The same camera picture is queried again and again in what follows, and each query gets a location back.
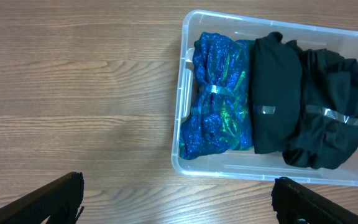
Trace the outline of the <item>sparkly blue fabric bundle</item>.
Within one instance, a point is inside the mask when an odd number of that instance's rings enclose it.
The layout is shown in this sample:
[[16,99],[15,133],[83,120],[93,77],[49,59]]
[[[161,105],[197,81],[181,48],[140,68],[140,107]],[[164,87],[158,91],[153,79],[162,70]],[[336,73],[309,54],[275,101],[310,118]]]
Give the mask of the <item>sparkly blue fabric bundle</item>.
[[198,93],[181,124],[179,155],[193,160],[252,148],[248,103],[254,41],[203,32],[194,43],[193,71]]

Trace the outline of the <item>small black garment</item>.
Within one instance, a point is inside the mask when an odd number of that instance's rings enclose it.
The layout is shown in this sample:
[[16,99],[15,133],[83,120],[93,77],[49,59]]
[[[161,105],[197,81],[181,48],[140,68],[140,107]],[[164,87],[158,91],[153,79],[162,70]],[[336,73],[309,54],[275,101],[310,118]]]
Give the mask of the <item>small black garment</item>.
[[251,55],[250,102],[254,151],[282,152],[300,115],[302,67],[298,54],[271,32],[256,39]]

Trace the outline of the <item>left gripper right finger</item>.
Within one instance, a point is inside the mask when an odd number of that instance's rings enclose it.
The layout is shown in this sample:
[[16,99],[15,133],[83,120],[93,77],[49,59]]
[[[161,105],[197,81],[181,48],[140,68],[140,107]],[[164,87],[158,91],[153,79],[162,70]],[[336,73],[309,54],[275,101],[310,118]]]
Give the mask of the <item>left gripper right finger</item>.
[[279,224],[358,224],[358,215],[288,177],[275,179],[271,196]]

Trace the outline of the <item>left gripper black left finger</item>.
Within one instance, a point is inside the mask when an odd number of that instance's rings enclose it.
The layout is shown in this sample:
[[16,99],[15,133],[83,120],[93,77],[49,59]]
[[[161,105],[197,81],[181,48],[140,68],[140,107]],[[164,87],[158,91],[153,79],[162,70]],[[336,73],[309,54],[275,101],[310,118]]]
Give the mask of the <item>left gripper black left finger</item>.
[[85,182],[81,172],[69,172],[0,208],[0,224],[75,224],[84,210]]

